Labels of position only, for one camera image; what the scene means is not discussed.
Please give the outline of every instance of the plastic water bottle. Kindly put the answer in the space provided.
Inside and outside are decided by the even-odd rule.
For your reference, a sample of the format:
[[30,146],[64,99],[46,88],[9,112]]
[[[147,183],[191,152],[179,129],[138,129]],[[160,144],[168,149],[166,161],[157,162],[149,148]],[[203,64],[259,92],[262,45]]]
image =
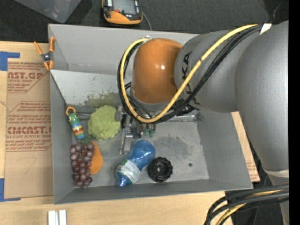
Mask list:
[[138,141],[133,148],[132,155],[125,159],[116,170],[120,187],[131,185],[139,179],[141,170],[155,157],[154,146],[145,140]]

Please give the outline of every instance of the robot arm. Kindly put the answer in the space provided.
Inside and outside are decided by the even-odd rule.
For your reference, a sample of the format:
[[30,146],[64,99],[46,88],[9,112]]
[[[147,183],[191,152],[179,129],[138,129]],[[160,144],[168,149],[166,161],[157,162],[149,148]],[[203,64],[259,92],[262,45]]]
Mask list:
[[[124,82],[119,83],[125,111],[141,123],[166,121],[187,105],[221,113],[239,111],[272,184],[288,183],[288,21],[263,33],[261,28],[249,25],[199,35],[182,47],[158,41],[155,46],[163,51],[163,58],[149,48],[153,40],[141,40],[136,44],[141,46],[135,56],[130,98]],[[127,60],[123,57],[119,67],[120,80]],[[149,86],[145,77],[154,85]],[[135,105],[143,108],[141,113]],[[281,203],[281,209],[289,224],[289,202]]]

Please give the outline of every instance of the gray bin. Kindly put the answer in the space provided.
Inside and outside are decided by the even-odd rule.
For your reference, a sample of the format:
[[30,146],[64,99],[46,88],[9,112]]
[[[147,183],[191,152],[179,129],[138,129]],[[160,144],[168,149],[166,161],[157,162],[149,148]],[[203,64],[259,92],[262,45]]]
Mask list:
[[[144,168],[136,184],[118,187],[114,172],[126,156],[118,152],[119,134],[98,142],[103,167],[92,176],[89,188],[76,188],[69,152],[75,137],[65,115],[66,104],[119,105],[117,66],[132,42],[150,36],[184,44],[196,34],[50,24],[51,36],[56,39],[50,79],[54,203],[252,188],[231,114],[208,111],[200,111],[197,121],[158,124],[153,138],[142,137],[155,146],[156,157],[171,161],[173,174],[167,182],[153,182]],[[87,120],[82,123],[86,131]]]

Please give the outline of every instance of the metal clamp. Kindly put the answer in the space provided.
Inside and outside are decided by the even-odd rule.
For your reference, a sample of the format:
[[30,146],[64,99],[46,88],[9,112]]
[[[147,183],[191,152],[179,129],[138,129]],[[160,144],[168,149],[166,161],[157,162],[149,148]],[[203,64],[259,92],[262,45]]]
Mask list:
[[52,53],[54,52],[54,42],[55,42],[55,38],[51,37],[48,53],[43,53],[42,49],[37,44],[37,42],[33,42],[33,44],[35,45],[35,47],[37,49],[38,54],[42,57],[42,59],[44,61],[44,66],[47,70],[53,69],[53,66],[54,66],[54,62],[52,61]]

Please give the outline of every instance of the orange device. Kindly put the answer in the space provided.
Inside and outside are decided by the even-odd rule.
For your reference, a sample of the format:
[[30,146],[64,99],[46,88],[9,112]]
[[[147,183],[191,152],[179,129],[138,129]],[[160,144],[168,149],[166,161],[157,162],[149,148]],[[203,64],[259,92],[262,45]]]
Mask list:
[[138,25],[143,19],[137,0],[102,0],[101,8],[112,25]]

